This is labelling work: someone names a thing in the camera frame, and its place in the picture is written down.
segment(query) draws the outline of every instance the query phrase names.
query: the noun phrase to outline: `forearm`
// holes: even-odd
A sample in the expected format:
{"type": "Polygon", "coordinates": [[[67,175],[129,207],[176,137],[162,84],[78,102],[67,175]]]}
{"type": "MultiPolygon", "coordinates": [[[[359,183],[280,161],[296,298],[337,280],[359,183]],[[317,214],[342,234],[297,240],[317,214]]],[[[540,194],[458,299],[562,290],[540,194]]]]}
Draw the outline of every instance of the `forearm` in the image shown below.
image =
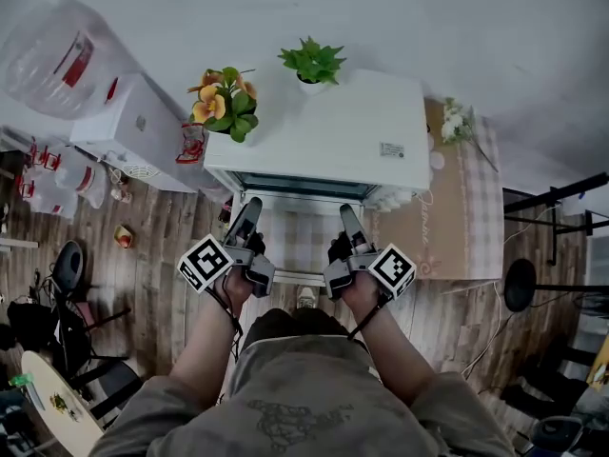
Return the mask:
{"type": "MultiPolygon", "coordinates": [[[[359,324],[370,309],[352,307],[355,321],[359,324]]],[[[410,406],[434,379],[434,370],[408,341],[387,307],[372,317],[362,336],[384,385],[410,406]]]]}
{"type": "MultiPolygon", "coordinates": [[[[204,409],[218,400],[225,379],[235,328],[220,304],[203,294],[204,304],[187,346],[169,377],[190,387],[204,409]]],[[[241,307],[235,307],[239,317],[241,307]]]]}

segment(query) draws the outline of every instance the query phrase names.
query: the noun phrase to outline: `gray t-shirt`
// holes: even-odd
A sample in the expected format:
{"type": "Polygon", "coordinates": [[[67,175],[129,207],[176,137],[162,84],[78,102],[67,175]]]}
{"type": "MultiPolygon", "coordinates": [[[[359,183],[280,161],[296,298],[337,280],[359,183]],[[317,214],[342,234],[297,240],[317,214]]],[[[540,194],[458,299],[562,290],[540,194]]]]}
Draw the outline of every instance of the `gray t-shirt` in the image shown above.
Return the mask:
{"type": "Polygon", "coordinates": [[[245,350],[223,402],[202,411],[186,387],[150,379],[90,454],[512,456],[460,374],[439,374],[411,407],[344,337],[307,335],[245,350]]]}

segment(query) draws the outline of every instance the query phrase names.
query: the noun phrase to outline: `black and white square marker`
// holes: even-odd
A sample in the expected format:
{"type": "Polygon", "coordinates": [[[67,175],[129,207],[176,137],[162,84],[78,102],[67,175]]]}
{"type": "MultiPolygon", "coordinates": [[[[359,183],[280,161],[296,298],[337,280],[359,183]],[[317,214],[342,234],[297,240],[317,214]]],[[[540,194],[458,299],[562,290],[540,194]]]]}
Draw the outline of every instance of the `black and white square marker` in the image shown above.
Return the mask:
{"type": "Polygon", "coordinates": [[[180,258],[178,270],[200,293],[232,265],[233,260],[209,234],[180,258]]]}
{"type": "Polygon", "coordinates": [[[389,244],[368,271],[398,297],[415,280],[416,267],[401,250],[389,244]]]}

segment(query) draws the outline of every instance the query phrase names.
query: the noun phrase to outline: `green plant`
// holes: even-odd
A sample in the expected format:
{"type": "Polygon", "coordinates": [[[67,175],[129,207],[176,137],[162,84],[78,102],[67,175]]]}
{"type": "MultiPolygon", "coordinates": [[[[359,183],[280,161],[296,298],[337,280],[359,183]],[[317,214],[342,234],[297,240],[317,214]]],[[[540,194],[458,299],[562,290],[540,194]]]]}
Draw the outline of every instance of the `green plant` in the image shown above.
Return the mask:
{"type": "Polygon", "coordinates": [[[303,48],[301,50],[284,50],[277,56],[284,60],[284,66],[291,70],[296,70],[303,81],[311,83],[334,83],[338,85],[335,75],[336,71],[341,67],[341,63],[346,58],[337,58],[338,54],[344,46],[339,48],[331,48],[325,46],[322,48],[309,35],[304,41],[301,39],[303,48]]]}
{"type": "Polygon", "coordinates": [[[191,123],[201,123],[213,132],[230,133],[232,140],[240,143],[258,126],[254,115],[258,105],[256,90],[236,69],[207,70],[200,86],[188,89],[192,91],[198,92],[199,99],[192,106],[191,123]]]}

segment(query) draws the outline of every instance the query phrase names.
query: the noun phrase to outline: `artificial flower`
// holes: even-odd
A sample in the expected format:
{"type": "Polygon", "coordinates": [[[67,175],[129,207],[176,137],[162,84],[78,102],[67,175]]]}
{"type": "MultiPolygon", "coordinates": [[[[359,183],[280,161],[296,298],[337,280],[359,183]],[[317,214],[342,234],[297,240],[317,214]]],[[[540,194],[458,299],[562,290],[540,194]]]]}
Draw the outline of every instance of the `artificial flower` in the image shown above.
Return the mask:
{"type": "Polygon", "coordinates": [[[207,85],[199,90],[199,102],[192,107],[194,121],[204,124],[213,115],[216,120],[225,116],[225,97],[217,94],[218,89],[213,85],[207,85]]]}
{"type": "Polygon", "coordinates": [[[237,75],[237,87],[245,93],[247,93],[254,100],[256,99],[257,93],[254,86],[248,81],[244,81],[244,78],[241,74],[237,75]]]}
{"type": "Polygon", "coordinates": [[[188,89],[188,93],[192,93],[193,91],[201,91],[204,87],[208,87],[209,85],[215,85],[216,83],[220,83],[222,81],[222,74],[218,71],[210,71],[207,70],[201,76],[201,85],[198,87],[192,87],[188,89]]]}

